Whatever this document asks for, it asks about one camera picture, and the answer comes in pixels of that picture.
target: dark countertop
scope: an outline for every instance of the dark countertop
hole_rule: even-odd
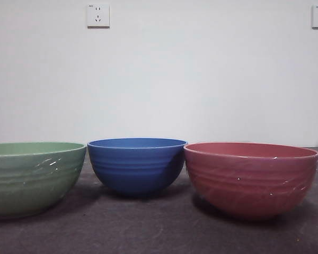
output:
[[[318,254],[318,171],[301,205],[252,223],[199,198],[184,169],[158,196],[132,199],[102,186],[86,158],[63,201],[33,217],[0,221],[0,253]]]

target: ceramic bowl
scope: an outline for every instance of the ceramic bowl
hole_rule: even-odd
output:
[[[0,217],[37,214],[76,183],[86,146],[75,143],[0,144]]]
[[[126,196],[147,196],[168,187],[184,164],[182,140],[126,138],[87,144],[95,174]]]
[[[290,211],[311,186],[318,152],[259,143],[196,143],[184,147],[196,191],[241,219],[264,220]]]

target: white wall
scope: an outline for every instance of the white wall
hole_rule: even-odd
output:
[[[0,142],[318,143],[318,1],[0,0]]]

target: red bowl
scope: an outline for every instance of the red bowl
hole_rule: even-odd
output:
[[[290,211],[313,181],[318,152],[259,143],[195,143],[184,147],[186,166],[199,195],[246,220]]]

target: ridged bowl exterior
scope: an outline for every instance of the ridged bowl exterior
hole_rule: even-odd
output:
[[[171,185],[184,164],[183,143],[155,148],[87,145],[93,170],[107,187],[126,196],[147,196]]]
[[[77,182],[86,147],[30,155],[0,156],[0,217],[42,212]]]
[[[318,154],[308,157],[249,157],[185,149],[196,191],[238,218],[263,220],[290,211],[309,190]]]

